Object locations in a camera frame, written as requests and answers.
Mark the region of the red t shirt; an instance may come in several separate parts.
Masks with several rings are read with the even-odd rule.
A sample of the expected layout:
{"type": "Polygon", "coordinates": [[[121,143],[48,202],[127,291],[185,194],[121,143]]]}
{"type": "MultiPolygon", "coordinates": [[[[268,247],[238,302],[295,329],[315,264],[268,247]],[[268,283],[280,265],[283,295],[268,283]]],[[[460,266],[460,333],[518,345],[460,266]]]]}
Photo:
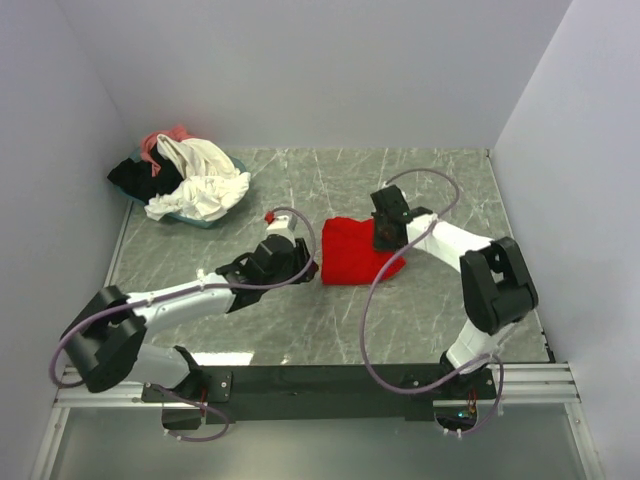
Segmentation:
{"type": "Polygon", "coordinates": [[[321,280],[328,286],[370,285],[393,256],[373,247],[374,222],[327,219],[322,228],[321,280]]]}

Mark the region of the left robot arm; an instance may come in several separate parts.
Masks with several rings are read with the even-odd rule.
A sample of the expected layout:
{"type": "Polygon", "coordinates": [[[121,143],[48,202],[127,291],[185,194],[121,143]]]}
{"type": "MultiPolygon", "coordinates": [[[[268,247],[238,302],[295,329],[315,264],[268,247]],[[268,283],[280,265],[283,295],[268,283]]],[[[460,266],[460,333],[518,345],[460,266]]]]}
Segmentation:
{"type": "Polygon", "coordinates": [[[65,330],[56,351],[67,354],[92,393],[128,380],[159,385],[176,401],[189,401],[209,386],[210,376],[185,348],[160,348],[149,339],[190,320],[254,305],[270,290],[311,281],[316,247],[315,240],[270,234],[201,280],[130,294],[105,287],[65,330]]]}

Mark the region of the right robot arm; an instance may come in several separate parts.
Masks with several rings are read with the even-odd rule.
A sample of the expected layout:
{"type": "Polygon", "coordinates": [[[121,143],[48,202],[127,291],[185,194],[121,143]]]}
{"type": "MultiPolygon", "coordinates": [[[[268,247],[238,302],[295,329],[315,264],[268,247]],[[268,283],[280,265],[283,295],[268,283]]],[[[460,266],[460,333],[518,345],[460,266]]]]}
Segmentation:
{"type": "Polygon", "coordinates": [[[386,186],[371,194],[374,205],[373,246],[393,255],[377,272],[366,305],[393,263],[410,249],[428,253],[460,274],[467,320],[443,355],[439,379],[425,386],[402,388],[383,380],[366,351],[365,323],[359,326],[364,366],[384,389],[416,395],[438,387],[444,395],[460,399],[474,386],[473,374],[487,363],[498,362],[497,350],[515,323],[539,304],[539,297],[518,243],[510,238],[491,239],[473,234],[442,219],[429,209],[410,208],[401,189],[386,186]]]}

